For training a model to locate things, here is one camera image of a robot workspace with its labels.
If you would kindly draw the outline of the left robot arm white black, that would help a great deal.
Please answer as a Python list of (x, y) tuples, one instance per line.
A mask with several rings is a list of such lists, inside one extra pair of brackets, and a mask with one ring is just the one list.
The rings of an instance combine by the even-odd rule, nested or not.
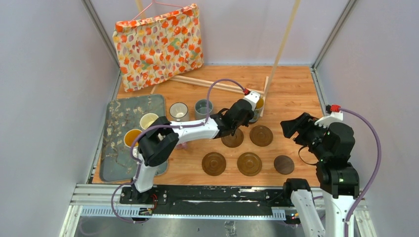
[(131, 150), (138, 168), (132, 179), (132, 197), (139, 204), (151, 199), (151, 188), (157, 168), (166, 162), (174, 148), (181, 143), (201, 139), (217, 139), (233, 135), (240, 126), (248, 126), (254, 116), (258, 96), (247, 95), (231, 108), (223, 109), (209, 118), (187, 122), (169, 121), (159, 117), (138, 135)]

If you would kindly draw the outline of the small dark brown coaster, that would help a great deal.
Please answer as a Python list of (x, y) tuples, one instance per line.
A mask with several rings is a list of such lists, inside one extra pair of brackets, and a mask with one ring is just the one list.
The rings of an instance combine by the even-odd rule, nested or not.
[(294, 162), (289, 156), (280, 155), (275, 158), (274, 167), (278, 173), (289, 175), (294, 171)]

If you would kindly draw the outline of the blue mug yellow inside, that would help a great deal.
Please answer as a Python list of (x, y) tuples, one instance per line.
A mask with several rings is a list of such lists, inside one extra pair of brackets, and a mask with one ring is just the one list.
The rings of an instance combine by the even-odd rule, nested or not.
[(263, 111), (263, 107), (264, 107), (264, 99), (263, 97), (260, 97), (258, 102), (256, 103), (253, 118), (250, 119), (249, 124), (256, 123), (259, 120), (261, 116), (261, 112)]

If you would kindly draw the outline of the white grey mug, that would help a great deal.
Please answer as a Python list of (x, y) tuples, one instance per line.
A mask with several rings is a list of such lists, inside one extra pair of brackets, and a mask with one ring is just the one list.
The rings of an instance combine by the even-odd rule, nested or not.
[(173, 121), (185, 122), (190, 120), (189, 109), (186, 104), (176, 102), (169, 108), (169, 114)]

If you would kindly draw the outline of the pink mug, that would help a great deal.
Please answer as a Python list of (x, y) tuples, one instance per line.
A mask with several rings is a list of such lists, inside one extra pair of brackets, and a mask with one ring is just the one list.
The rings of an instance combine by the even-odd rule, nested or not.
[(175, 150), (182, 150), (182, 149), (187, 149), (187, 142), (183, 142), (183, 143), (178, 143), (176, 146), (175, 146)]

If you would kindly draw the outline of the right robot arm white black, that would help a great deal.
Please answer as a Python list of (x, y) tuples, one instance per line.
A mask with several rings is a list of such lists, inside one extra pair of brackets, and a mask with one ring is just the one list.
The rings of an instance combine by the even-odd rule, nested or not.
[(283, 202), (296, 208), (307, 237), (343, 236), (345, 214), (359, 196), (359, 175), (349, 163), (354, 131), (342, 121), (342, 112), (330, 112), (322, 118), (303, 113), (280, 123), (284, 137), (307, 147), (318, 160), (316, 176), (326, 206), (326, 225), (318, 215), (307, 180), (289, 178), (282, 192)]

